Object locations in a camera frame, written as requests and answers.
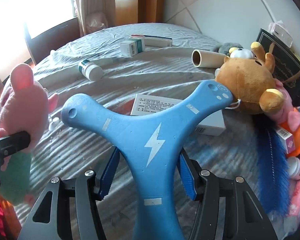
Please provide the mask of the cardboard tube roll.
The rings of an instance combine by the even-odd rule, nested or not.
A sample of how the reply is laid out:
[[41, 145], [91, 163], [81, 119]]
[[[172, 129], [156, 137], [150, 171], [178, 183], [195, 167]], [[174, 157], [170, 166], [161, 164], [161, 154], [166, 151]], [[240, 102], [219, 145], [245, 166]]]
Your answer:
[[192, 63], [197, 68], [217, 69], [224, 63], [225, 54], [195, 49], [192, 52]]

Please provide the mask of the small white pill bottle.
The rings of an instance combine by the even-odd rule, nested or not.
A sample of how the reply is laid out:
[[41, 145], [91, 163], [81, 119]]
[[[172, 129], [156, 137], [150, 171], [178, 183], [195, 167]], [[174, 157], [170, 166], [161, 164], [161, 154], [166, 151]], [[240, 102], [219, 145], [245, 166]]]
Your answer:
[[297, 157], [289, 157], [288, 163], [288, 175], [290, 179], [300, 180], [300, 159]]

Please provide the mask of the pink white tissue pack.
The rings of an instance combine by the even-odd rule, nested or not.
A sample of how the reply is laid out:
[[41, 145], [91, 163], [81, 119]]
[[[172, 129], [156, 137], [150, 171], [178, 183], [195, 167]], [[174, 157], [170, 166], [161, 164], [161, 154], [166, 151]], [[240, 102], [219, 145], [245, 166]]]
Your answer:
[[281, 20], [271, 22], [269, 24], [268, 31], [283, 42], [288, 48], [292, 47], [293, 38]]

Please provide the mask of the green-dressed pink pig plush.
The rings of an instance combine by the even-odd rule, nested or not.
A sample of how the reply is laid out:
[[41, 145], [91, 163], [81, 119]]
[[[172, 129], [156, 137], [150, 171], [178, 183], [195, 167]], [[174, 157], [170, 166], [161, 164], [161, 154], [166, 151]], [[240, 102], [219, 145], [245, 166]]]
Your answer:
[[49, 114], [57, 105], [58, 94], [48, 96], [28, 64], [12, 70], [0, 97], [0, 138], [26, 131], [31, 139], [27, 148], [4, 158], [0, 168], [0, 195], [13, 205], [33, 206], [36, 201], [30, 193], [31, 151], [47, 129]]

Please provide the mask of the blue feather duster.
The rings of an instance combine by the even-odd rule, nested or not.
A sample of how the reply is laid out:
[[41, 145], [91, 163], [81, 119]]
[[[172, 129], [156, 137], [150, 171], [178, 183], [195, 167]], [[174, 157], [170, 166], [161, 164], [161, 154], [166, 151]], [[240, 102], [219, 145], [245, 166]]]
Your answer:
[[265, 114], [252, 116], [257, 137], [259, 200], [266, 213], [285, 216], [289, 206], [289, 176], [286, 152], [275, 131], [275, 122]]

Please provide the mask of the white orange medicine box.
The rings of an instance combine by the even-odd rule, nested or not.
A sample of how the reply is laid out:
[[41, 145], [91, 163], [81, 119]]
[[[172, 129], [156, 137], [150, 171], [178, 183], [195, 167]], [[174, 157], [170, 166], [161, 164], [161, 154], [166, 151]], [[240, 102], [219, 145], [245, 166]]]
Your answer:
[[[185, 121], [189, 121], [189, 118], [195, 116], [195, 114], [185, 106], [185, 103], [175, 107], [175, 105], [180, 102], [182, 102], [182, 100], [136, 94], [130, 114], [132, 116], [143, 116], [158, 112], [167, 112], [171, 114], [174, 119], [178, 119], [178, 124], [185, 124]], [[192, 126], [192, 128], [194, 128], [194, 131], [198, 134], [215, 137], [221, 135], [226, 130], [222, 111], [220, 110], [210, 114], [205, 119], [202, 119], [196, 127]]]

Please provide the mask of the small purple white box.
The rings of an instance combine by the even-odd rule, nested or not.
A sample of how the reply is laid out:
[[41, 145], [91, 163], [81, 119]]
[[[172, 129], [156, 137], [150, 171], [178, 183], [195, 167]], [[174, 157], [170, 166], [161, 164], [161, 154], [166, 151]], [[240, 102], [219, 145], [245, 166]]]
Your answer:
[[275, 128], [275, 131], [279, 136], [283, 144], [283, 147], [285, 148], [286, 153], [289, 154], [293, 152], [295, 150], [295, 144], [294, 144], [294, 138], [292, 133], [290, 133], [289, 131], [285, 130], [280, 126], [277, 126], [277, 128]]

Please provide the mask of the grey plush toy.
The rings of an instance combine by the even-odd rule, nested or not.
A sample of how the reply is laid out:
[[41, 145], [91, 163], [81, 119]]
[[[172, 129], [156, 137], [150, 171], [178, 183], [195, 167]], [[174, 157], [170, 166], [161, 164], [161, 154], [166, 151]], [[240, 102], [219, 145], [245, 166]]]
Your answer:
[[225, 54], [226, 56], [230, 56], [229, 50], [232, 47], [243, 48], [239, 43], [226, 42], [226, 43], [217, 44], [210, 50], [215, 52], [215, 53], [221, 53], [221, 54]]

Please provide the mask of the striped blue bed sheet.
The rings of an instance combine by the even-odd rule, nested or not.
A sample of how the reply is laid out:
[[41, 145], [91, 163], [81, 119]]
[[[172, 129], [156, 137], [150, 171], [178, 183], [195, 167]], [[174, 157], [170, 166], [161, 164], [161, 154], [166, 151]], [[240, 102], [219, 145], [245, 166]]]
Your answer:
[[[168, 37], [172, 47], [145, 45], [134, 57], [121, 55], [120, 43], [132, 34]], [[209, 50], [213, 38], [172, 24], [130, 24], [104, 29], [77, 39], [45, 58], [35, 78], [49, 93], [58, 93], [58, 107], [72, 95], [90, 95], [108, 109], [129, 114], [136, 94], [184, 99], [200, 81], [213, 78], [213, 70], [196, 68], [194, 49]], [[103, 69], [102, 79], [90, 81], [78, 70], [89, 60]], [[255, 193], [258, 185], [257, 139], [252, 118], [233, 110], [223, 113], [226, 130], [217, 137], [192, 133], [185, 142], [189, 157], [223, 178], [244, 177]], [[46, 131], [32, 152], [30, 190], [38, 197], [48, 181], [74, 178], [98, 164], [111, 145], [91, 132], [59, 124]]]

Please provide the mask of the pink white flat box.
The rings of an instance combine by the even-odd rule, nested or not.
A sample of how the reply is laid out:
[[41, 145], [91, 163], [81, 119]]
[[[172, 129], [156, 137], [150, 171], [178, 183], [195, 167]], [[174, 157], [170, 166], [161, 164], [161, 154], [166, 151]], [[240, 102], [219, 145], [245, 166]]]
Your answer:
[[288, 217], [297, 217], [300, 219], [300, 180], [296, 182], [294, 192], [290, 200]]

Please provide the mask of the white teal medicine box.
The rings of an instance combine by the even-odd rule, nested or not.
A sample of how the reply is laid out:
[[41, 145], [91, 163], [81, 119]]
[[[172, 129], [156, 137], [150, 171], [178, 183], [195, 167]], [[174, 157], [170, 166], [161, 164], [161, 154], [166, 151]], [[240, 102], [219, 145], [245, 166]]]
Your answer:
[[143, 38], [129, 38], [120, 43], [121, 55], [134, 57], [145, 50], [145, 42]]

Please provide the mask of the orange-dressed pink pig plush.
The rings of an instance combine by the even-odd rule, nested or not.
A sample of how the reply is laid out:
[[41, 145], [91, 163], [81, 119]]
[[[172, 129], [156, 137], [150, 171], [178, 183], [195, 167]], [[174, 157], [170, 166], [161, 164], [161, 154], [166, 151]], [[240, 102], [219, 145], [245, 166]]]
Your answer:
[[287, 158], [297, 157], [300, 155], [300, 111], [293, 105], [293, 100], [283, 83], [278, 79], [275, 79], [275, 82], [276, 89], [283, 95], [284, 103], [277, 113], [270, 115], [270, 118], [277, 126], [292, 134], [294, 145], [292, 150], [288, 146]]

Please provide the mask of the brown teddy bear plush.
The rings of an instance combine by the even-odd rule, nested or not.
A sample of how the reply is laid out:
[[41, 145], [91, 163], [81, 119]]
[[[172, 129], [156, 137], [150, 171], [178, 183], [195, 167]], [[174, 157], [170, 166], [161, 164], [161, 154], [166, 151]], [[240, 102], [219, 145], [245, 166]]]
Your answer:
[[285, 98], [273, 77], [275, 59], [262, 44], [253, 42], [250, 49], [232, 47], [230, 55], [217, 71], [215, 80], [230, 90], [238, 110], [247, 114], [277, 114]]

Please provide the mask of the blue foam boomerang toy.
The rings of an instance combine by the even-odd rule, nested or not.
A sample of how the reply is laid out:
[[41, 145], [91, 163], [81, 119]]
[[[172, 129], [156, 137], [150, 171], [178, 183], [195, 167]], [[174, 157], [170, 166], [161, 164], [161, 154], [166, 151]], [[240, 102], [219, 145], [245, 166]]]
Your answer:
[[178, 124], [167, 112], [127, 116], [112, 112], [86, 94], [63, 105], [62, 122], [107, 139], [124, 156], [138, 193], [134, 239], [183, 239], [175, 211], [173, 181], [181, 149], [202, 119], [224, 109], [232, 93], [213, 80], [202, 81], [182, 102], [195, 116]]

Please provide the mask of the long white blue box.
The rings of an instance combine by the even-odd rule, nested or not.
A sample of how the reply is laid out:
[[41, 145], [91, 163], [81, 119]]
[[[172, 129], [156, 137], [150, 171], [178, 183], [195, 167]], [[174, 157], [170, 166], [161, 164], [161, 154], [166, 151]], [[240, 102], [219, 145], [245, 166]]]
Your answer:
[[172, 42], [173, 42], [173, 40], [171, 38], [168, 38], [168, 37], [151, 36], [151, 35], [132, 34], [131, 38], [144, 39], [144, 42], [145, 42], [146, 46], [160, 47], [160, 48], [172, 47]]

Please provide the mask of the white green medicine bottle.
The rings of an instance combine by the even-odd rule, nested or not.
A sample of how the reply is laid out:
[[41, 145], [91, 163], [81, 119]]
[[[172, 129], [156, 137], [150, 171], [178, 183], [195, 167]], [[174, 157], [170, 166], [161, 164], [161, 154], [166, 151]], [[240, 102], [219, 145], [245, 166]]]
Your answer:
[[102, 79], [103, 69], [89, 60], [83, 60], [78, 64], [79, 72], [90, 81]]

